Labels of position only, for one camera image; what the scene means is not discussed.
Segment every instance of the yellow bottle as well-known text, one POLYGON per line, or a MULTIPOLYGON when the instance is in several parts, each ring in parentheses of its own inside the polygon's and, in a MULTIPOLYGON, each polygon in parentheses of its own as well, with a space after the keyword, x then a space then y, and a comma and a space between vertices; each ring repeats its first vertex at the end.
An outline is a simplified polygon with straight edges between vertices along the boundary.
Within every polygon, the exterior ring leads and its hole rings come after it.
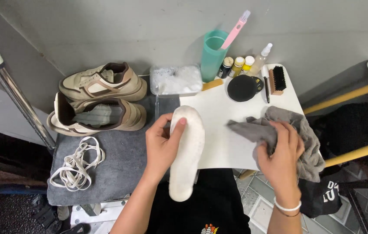
POLYGON ((247 56, 245 58, 245 64, 242 66, 242 70, 240 70, 239 75, 244 75, 244 74, 248 73, 248 71, 250 70, 250 67, 252 66, 254 61, 255 61, 254 57, 247 56))
POLYGON ((242 70, 242 66, 245 63, 245 59, 243 57, 237 57, 232 66, 232 70, 229 73, 229 76, 234 78, 239 75, 240 70, 242 70))

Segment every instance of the black bristles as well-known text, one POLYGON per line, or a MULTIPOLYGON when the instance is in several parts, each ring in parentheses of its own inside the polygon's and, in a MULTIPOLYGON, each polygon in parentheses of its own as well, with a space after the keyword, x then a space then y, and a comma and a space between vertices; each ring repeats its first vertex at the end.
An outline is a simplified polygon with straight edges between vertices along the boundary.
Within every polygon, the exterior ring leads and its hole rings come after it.
POLYGON ((282 91, 287 87, 285 84, 284 68, 280 66, 274 67, 273 80, 275 82, 275 90, 282 91))

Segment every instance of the shoelace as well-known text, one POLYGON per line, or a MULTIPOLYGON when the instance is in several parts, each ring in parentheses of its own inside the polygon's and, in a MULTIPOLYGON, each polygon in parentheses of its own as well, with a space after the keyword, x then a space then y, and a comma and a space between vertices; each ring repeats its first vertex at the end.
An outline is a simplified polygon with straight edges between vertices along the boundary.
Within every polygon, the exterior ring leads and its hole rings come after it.
POLYGON ((100 145, 96 138, 92 136, 87 136, 80 141, 80 145, 76 149, 76 151, 72 155, 68 155, 64 157, 64 163, 61 168, 56 170, 49 179, 49 183, 56 187, 67 188, 69 191, 75 192, 77 190, 86 190, 92 184, 92 178, 87 174, 87 169, 103 162, 106 158, 106 155, 102 149, 100 149, 100 145), (96 141, 96 145, 89 145, 88 143, 84 142, 88 139, 94 139, 96 141), (84 152, 88 150, 95 150, 97 153, 96 159, 88 163, 83 160, 84 152), (54 177, 59 174, 60 179, 64 183, 59 184, 54 181, 54 177))

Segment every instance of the soap foam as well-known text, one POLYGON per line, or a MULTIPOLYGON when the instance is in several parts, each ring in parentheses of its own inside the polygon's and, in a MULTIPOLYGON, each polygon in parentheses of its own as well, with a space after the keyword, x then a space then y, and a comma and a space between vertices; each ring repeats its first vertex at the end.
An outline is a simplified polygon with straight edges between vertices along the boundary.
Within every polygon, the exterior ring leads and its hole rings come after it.
POLYGON ((156 68, 151 72, 151 84, 159 95, 196 93, 203 87, 200 70, 194 65, 156 68))

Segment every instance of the sneaker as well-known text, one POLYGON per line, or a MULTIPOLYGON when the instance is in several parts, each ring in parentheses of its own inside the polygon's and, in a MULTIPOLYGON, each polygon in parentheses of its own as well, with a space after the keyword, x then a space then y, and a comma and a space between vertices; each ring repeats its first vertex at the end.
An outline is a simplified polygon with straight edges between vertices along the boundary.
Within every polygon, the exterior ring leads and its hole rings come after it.
POLYGON ((53 131, 67 136, 89 136, 107 130, 135 131, 146 121, 143 106, 113 97, 83 101, 73 108, 62 93, 57 93, 54 108, 46 123, 53 131))
POLYGON ((59 83, 59 90, 73 101, 120 98, 128 102, 146 95, 147 83, 124 63, 110 62, 71 75, 59 83))

